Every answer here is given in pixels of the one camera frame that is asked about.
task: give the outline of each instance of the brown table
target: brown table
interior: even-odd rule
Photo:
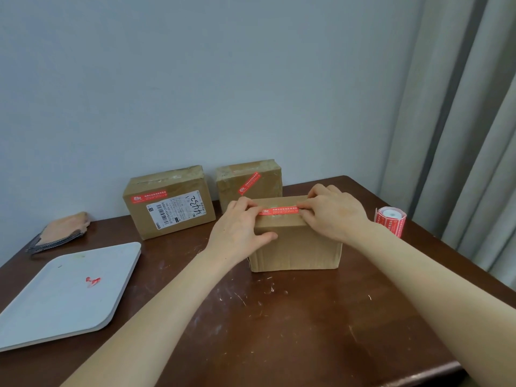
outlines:
[[[347,176],[319,182],[350,192],[371,219],[386,205]],[[306,195],[315,183],[286,186],[283,193]],[[60,385],[204,249],[212,226],[142,242],[113,321],[98,332],[0,353],[1,385]],[[417,224],[407,222],[403,239],[516,306],[516,292]],[[56,256],[131,241],[141,240],[124,216],[92,222],[85,237],[32,258],[20,251],[0,268],[0,310]],[[158,385],[409,386],[459,369],[392,283],[344,248],[337,270],[251,273],[246,261],[238,264],[193,316]]]

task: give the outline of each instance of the red stain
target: red stain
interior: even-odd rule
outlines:
[[[101,279],[100,277],[99,278],[96,278],[96,279],[91,279],[89,277],[86,277],[86,282],[89,282],[90,284],[88,285],[88,288],[91,288],[92,286],[94,286],[95,284],[97,284],[97,282],[99,282]]]

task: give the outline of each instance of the brown cardboard box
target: brown cardboard box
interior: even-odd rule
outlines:
[[[293,206],[306,195],[255,200],[265,208]],[[310,228],[299,214],[258,216],[255,234],[273,231],[278,239],[261,247],[249,257],[251,271],[336,269],[341,259],[342,243],[331,240]]]
[[[248,188],[244,187],[242,194],[241,188],[256,172],[260,177]],[[229,202],[238,200],[242,195],[251,199],[281,197],[283,195],[281,167],[272,159],[219,167],[217,168],[217,188],[223,213]]]
[[[143,240],[215,220],[201,166],[131,178],[123,198]]]

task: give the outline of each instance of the barcode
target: barcode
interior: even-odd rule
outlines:
[[[163,210],[163,207],[161,206],[161,204],[156,205],[156,207],[158,208],[158,212],[159,212],[159,214],[161,214],[161,217],[162,217],[163,223],[164,223],[164,224],[166,224],[166,225],[170,224],[170,223],[168,222],[167,215],[166,215],[166,214],[164,214],[164,210]]]

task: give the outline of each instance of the gray curtain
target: gray curtain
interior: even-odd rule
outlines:
[[[426,0],[380,196],[516,289],[516,0]]]

